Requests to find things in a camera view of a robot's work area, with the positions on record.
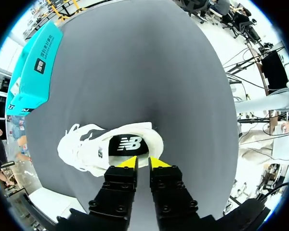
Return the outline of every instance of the screw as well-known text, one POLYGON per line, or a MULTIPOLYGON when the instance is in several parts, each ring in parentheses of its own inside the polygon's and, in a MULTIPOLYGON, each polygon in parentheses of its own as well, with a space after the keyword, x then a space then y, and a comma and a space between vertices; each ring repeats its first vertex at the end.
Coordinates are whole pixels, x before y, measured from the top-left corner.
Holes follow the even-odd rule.
POLYGON ((119 207, 116 209, 117 212, 123 213, 125 212, 125 208, 122 205, 119 205, 119 207))
POLYGON ((89 201, 91 207, 97 207, 97 202, 95 200, 89 201))
POLYGON ((163 213, 168 213, 170 211, 170 208, 168 205, 164 205, 163 207, 163 213))
POLYGON ((164 183, 159 183, 159 184, 158 184, 158 187, 159 187, 160 189, 163 189, 163 188, 165 188, 165 184, 164 184, 164 183))
POLYGON ((190 205, 191 208, 195 208, 197 206, 197 201, 191 201, 190 205))

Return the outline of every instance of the desk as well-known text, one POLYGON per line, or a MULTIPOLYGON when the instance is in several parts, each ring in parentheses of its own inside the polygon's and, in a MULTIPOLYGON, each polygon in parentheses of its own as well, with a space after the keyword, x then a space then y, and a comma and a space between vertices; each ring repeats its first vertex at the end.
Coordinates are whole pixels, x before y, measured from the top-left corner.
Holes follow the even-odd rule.
MULTIPOLYGON (((88 212, 104 178, 58 157, 65 130, 75 123, 114 129, 150 121, 164 141, 160 159, 183 172, 198 214, 221 217, 236 174, 236 111, 201 29, 171 1, 125 0, 88 9, 61 30, 49 100, 26 117, 28 148, 43 187, 76 197, 88 212), (222 121, 219 111, 227 112, 222 121)), ((144 167, 130 230, 157 229, 144 167)))

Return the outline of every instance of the office chair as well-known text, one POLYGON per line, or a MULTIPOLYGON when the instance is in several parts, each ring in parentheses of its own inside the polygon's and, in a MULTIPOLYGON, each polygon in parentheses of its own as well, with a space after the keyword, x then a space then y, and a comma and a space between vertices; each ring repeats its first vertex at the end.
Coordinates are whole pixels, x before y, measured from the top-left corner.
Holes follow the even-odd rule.
POLYGON ((209 3, 209 0, 180 0, 178 5, 186 12, 188 12, 188 15, 191 17, 193 14, 198 19, 200 19, 200 23, 203 24, 204 21, 198 16, 198 12, 206 9, 207 5, 209 3))
POLYGON ((255 31, 255 29, 252 27, 253 25, 257 24, 257 21, 255 19, 252 19, 248 22, 240 23, 239 25, 235 24, 235 20, 238 14, 235 14, 232 18, 231 23, 228 23, 226 26, 223 26, 223 29, 229 28, 233 31, 234 37, 237 38, 239 35, 243 36, 246 40, 245 44, 247 44, 249 41, 251 41, 254 44, 258 44, 261 41, 261 38, 255 31))

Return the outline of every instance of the white floor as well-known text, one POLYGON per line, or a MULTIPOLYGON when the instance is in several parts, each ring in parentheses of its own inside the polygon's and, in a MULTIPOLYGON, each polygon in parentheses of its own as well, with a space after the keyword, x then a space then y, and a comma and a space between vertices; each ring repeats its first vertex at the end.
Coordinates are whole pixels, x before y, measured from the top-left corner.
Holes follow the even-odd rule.
MULTIPOLYGON (((201 24, 199 19, 192 15, 191 20, 195 22, 197 26, 199 26, 203 33, 207 36, 208 40, 210 41, 211 45, 215 49, 220 61, 224 65, 224 67, 235 64, 237 62, 241 62, 243 60, 249 59, 251 57, 251 53, 249 50, 244 54, 243 51, 241 54, 233 58, 236 54, 238 54, 243 49, 247 48, 245 45, 245 40, 243 37, 239 36, 238 38, 234 39, 234 34, 229 29, 222 29, 222 25, 218 24, 217 26, 213 26, 211 23, 204 23, 201 24)), ((256 65, 252 65, 247 70, 244 70, 237 74, 239 77, 242 77, 252 83, 255 83, 259 86, 263 86, 261 76, 259 70, 256 65)), ((258 88, 250 83, 243 82, 244 87, 246 89, 246 93, 249 95, 251 99, 265 97, 264 89, 258 88)), ((232 87, 233 95, 240 97, 241 99, 245 99, 244 89, 241 84, 235 84, 235 88, 232 87)), ((256 116, 265 117, 266 115, 264 112, 253 112, 256 116)), ((255 124, 244 124, 242 126, 242 132, 248 131, 251 127, 254 127, 255 124)), ((253 129, 262 129, 263 124, 257 124, 253 129)), ((263 173, 263 166, 256 166, 245 159, 239 158, 237 164, 237 171, 236 171, 236 180, 237 184, 236 187, 233 188, 232 195, 236 194, 238 189, 242 189, 244 183, 246 183, 247 187, 245 192, 249 194, 252 198, 257 185, 260 183, 261 175, 263 173)), ((243 202, 246 197, 241 197, 238 199, 240 202, 243 202)), ((274 208, 278 200, 271 205, 271 208, 274 208)))

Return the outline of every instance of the shoelace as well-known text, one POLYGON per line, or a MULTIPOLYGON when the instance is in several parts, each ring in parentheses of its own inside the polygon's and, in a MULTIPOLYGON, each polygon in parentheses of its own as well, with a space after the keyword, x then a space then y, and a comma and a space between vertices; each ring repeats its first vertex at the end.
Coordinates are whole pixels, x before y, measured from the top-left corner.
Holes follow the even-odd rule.
MULTIPOLYGON (((70 128, 69 132, 67 132, 67 130, 66 130, 66 135, 68 133, 70 133, 70 132, 73 132, 73 131, 77 130, 79 127, 80 127, 79 124, 74 124, 70 128)), ((81 167, 81 166, 84 166, 85 164, 81 161, 81 158, 79 158, 79 155, 78 155, 79 150, 80 150, 80 148, 82 146, 82 143, 83 143, 83 141, 78 141, 78 142, 71 141, 70 144, 72 144, 72 145, 71 145, 70 148, 71 148, 71 152, 72 152, 73 162, 74 162, 74 164, 77 165, 76 168, 79 171, 87 171, 85 168, 81 167)))

